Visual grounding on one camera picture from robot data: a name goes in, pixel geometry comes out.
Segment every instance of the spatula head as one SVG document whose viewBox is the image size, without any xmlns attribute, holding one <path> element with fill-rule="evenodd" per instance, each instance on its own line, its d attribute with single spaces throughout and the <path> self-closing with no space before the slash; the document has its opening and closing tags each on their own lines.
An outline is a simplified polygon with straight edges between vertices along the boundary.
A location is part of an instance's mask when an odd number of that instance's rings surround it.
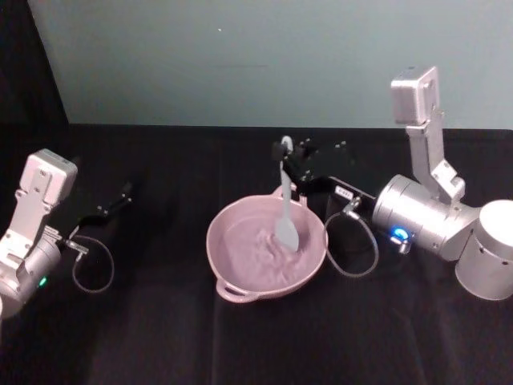
<svg viewBox="0 0 513 385">
<path fill-rule="evenodd" d="M 276 222 L 274 235 L 288 249 L 292 251 L 299 249 L 299 234 L 297 233 L 296 226 L 289 218 L 282 217 Z"/>
</svg>

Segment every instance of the black table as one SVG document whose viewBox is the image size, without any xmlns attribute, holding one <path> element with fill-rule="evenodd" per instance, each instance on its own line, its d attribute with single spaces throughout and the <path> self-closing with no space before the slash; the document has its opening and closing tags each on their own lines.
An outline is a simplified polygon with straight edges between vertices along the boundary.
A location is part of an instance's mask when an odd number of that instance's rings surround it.
<svg viewBox="0 0 513 385">
<path fill-rule="evenodd" d="M 143 182 L 134 204 L 96 235 L 115 257 L 105 294 L 89 296 L 63 264 L 2 326 L 0 383 L 511 384 L 511 300 L 486 302 L 454 264 L 382 247 L 373 275 L 349 280 L 328 262 L 287 297 L 243 306 L 220 299 L 205 253 L 226 204 L 279 184 L 271 143 L 284 134 L 346 140 L 372 172 L 411 176 L 403 130 L 5 126 L 0 225 L 8 226 L 26 156 L 48 147 L 81 157 L 72 196 L 52 225 L 69 225 Z M 513 192 L 510 132 L 447 130 L 446 157 L 469 205 Z M 325 216 L 327 197 L 310 201 Z"/>
</svg>

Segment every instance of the gray spatula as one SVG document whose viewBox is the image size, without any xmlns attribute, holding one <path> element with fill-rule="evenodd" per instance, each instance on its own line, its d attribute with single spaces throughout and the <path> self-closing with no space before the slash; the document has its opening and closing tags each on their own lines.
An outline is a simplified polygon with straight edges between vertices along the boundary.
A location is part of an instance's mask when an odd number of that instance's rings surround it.
<svg viewBox="0 0 513 385">
<path fill-rule="evenodd" d="M 289 136 L 284 136 L 281 143 L 285 144 L 289 151 L 293 150 L 292 139 Z M 299 234 L 297 233 L 296 226 L 290 217 L 290 198 L 291 198 L 291 180 L 286 172 L 283 171 L 283 162 L 280 162 L 281 174 L 281 194 L 283 196 L 283 212 L 281 218 L 277 220 L 274 226 L 274 235 L 281 242 L 282 245 L 297 251 L 299 249 Z"/>
</svg>

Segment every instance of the cable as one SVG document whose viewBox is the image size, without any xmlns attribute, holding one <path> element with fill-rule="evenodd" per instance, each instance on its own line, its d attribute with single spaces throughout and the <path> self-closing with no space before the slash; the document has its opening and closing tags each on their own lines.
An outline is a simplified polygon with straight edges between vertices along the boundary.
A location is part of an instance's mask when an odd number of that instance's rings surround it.
<svg viewBox="0 0 513 385">
<path fill-rule="evenodd" d="M 326 221 L 325 225 L 324 225 L 324 234 L 325 234 L 325 239 L 328 237 L 328 225 L 329 223 L 335 219 L 336 217 L 339 217 L 341 216 L 342 214 L 344 214 L 345 217 L 348 217 L 350 219 L 353 219 L 354 221 L 357 221 L 361 227 L 363 227 L 363 229 L 366 231 L 367 235 L 369 235 L 369 238 L 370 240 L 372 241 L 372 246 L 374 248 L 374 262 L 372 264 L 372 266 L 367 269 L 366 271 L 362 272 L 362 273 L 349 273 L 347 271 L 345 271 L 344 269 L 342 269 L 336 262 L 335 262 L 335 259 L 333 258 L 333 255 L 331 254 L 331 252 L 329 251 L 329 247 L 328 245 L 326 244 L 326 255 L 328 256 L 329 260 L 331 261 L 331 263 L 333 264 L 333 267 L 335 269 L 337 269 L 337 271 L 342 274 L 343 276 L 345 277 L 348 277 L 348 278 L 363 278 L 365 277 L 366 275 L 372 273 L 374 271 L 374 269 L 376 269 L 376 266 L 378 265 L 378 261 L 379 261 L 379 248 L 378 248 L 378 243 L 376 242 L 376 238 L 374 237 L 374 234 L 372 233 L 372 231 L 370 230 L 369 226 L 365 223 L 365 221 L 363 221 L 357 214 L 355 214 L 354 212 L 352 211 L 349 211 L 347 213 L 343 212 L 343 211 L 340 211 L 339 213 L 335 213 L 333 214 L 331 217 L 328 218 L 328 220 Z"/>
<path fill-rule="evenodd" d="M 75 235 L 75 238 L 82 238 L 86 241 L 93 241 L 96 242 L 97 245 L 101 246 L 105 252 L 107 253 L 107 256 L 109 257 L 109 261 L 111 263 L 111 276 L 109 277 L 109 281 L 107 284 L 100 288 L 100 289 L 88 289 L 87 287 L 84 287 L 79 280 L 77 279 L 77 267 L 79 266 L 79 262 L 82 259 L 83 254 L 79 254 L 79 256 L 75 259 L 75 263 L 73 265 L 73 270 L 71 271 L 71 276 L 73 277 L 73 282 L 77 285 L 81 291 L 88 293 L 88 294 L 100 294 L 106 291 L 109 287 L 111 287 L 112 282 L 114 281 L 114 273 L 115 273 L 115 267 L 114 267 L 114 258 L 112 257 L 111 251 L 98 239 L 88 237 L 85 235 Z"/>
</svg>

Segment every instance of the white label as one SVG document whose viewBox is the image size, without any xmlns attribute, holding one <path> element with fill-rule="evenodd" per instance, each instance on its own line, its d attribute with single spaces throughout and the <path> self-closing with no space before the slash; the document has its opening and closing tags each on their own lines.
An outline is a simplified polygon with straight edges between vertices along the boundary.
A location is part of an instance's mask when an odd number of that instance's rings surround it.
<svg viewBox="0 0 513 385">
<path fill-rule="evenodd" d="M 345 199 L 351 201 L 354 197 L 354 194 L 350 192 L 349 190 L 346 190 L 343 187 L 337 186 L 335 187 L 335 193 L 337 195 L 340 195 L 341 197 L 344 197 Z"/>
</svg>

